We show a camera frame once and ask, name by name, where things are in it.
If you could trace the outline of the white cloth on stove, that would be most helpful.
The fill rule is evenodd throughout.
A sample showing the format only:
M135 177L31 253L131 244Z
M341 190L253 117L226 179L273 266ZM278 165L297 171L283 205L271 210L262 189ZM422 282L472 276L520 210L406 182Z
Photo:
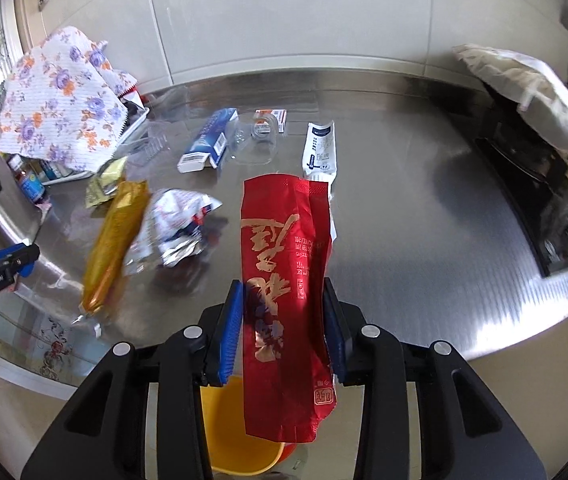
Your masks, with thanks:
M545 62L512 50L461 44L454 55L484 84L516 104L543 140L568 155L568 88Z

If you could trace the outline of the yellow trash bin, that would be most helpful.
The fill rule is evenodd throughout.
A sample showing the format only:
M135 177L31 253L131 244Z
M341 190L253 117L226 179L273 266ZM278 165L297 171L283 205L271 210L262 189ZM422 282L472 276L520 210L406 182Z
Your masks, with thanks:
M214 472L237 477L263 474L279 461L285 444L246 434L242 378L200 388L209 461Z

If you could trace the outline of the yellow-green snack wrapper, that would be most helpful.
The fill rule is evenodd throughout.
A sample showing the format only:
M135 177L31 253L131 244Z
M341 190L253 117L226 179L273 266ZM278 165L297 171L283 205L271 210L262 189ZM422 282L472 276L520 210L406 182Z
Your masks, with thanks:
M86 187L86 208L105 204L115 197L119 183L126 178L127 156L106 162L89 180Z

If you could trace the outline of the white storage tray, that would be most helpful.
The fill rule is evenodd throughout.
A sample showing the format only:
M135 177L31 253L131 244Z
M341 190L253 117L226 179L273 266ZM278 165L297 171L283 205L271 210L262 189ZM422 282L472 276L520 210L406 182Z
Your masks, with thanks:
M139 126L146 121L147 115L150 112L148 107L140 107L132 101L124 103L129 112L132 111L132 106L135 106L134 112L130 113L124 125L126 128L119 136L116 147L120 148L124 145L130 136L139 129ZM65 182L78 181L92 176L91 171L70 171L60 165L54 165L52 162L40 162L43 174L41 177L44 186L51 186L54 184L61 184Z

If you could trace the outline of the blue toothpaste box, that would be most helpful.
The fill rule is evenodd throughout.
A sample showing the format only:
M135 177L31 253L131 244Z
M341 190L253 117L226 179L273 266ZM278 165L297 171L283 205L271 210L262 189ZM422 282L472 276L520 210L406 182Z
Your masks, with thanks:
M180 157L177 168L181 174L218 169L228 146L226 127L237 118L234 107L216 110L200 128L191 145Z

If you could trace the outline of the white squeezed tube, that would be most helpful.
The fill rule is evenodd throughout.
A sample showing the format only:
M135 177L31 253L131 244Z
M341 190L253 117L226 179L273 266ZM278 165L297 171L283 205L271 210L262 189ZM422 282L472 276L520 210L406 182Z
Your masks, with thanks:
M308 123L301 168L307 180L325 182L328 190L332 190L337 176L334 122L325 125Z

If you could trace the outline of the black gas stove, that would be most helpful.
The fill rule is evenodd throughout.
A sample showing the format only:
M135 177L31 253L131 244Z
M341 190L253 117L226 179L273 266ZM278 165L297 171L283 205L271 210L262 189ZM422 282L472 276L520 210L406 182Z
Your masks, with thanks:
M568 269L568 163L520 116L517 104L486 87L435 84L433 104L460 128L496 179L544 276Z

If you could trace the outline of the clear plastic tray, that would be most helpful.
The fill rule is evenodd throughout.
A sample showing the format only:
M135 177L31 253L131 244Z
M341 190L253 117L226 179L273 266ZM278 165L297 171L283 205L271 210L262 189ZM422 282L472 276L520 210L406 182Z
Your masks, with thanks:
M127 162L132 166L146 166L162 151L168 150L169 122L150 122L145 130L124 147Z

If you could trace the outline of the orange long snack wrapper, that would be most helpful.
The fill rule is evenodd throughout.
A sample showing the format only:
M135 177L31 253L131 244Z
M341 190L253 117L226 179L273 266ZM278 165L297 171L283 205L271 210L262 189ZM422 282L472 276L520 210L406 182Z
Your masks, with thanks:
M93 314L103 307L121 274L124 256L138 235L150 202L146 181L123 180L109 205L83 275L81 307Z

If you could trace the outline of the brown medicine bottle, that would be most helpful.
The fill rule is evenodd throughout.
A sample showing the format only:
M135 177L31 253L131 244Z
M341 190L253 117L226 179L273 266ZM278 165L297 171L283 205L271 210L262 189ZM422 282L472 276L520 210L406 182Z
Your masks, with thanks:
M45 201L45 187L34 170L19 155L12 155L7 163L13 171L20 189L30 202L33 204L43 203Z

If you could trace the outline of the red snack wrapper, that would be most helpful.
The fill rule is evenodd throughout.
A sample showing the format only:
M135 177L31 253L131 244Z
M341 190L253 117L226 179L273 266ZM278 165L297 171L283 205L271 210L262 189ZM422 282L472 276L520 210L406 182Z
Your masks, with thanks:
M291 174L246 180L240 233L245 428L310 443L336 405L322 307L332 250L326 183Z

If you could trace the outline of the clear plastic bottle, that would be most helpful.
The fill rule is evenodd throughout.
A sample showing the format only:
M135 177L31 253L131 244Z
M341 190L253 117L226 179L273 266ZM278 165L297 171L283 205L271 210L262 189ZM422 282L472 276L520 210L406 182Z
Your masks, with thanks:
M242 165L267 165L272 162L278 144L278 125L266 134L254 131L256 119L252 114L237 115L226 127L230 157Z

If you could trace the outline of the floral white cloth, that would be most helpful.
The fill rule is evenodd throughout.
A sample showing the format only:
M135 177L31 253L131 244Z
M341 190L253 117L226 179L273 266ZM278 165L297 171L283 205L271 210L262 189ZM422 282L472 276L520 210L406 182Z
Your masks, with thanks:
M67 26L26 53L5 81L0 152L98 171L124 132L120 98L138 83L110 64L106 46Z

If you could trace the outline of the small orange white box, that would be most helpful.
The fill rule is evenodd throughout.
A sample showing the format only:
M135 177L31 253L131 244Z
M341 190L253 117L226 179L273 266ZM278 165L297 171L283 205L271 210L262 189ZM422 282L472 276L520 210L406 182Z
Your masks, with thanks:
M254 131L260 134L269 133L272 130L272 125L278 125L278 132L285 133L287 110L284 108L260 108L254 114L256 119Z

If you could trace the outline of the silver white wrapper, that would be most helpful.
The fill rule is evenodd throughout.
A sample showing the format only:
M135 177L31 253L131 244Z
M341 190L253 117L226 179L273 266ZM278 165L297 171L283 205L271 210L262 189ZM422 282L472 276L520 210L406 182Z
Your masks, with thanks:
M173 268L199 255L206 246L202 233L205 217L221 206L221 200L201 192L162 188L154 193L124 256L124 274L158 266Z

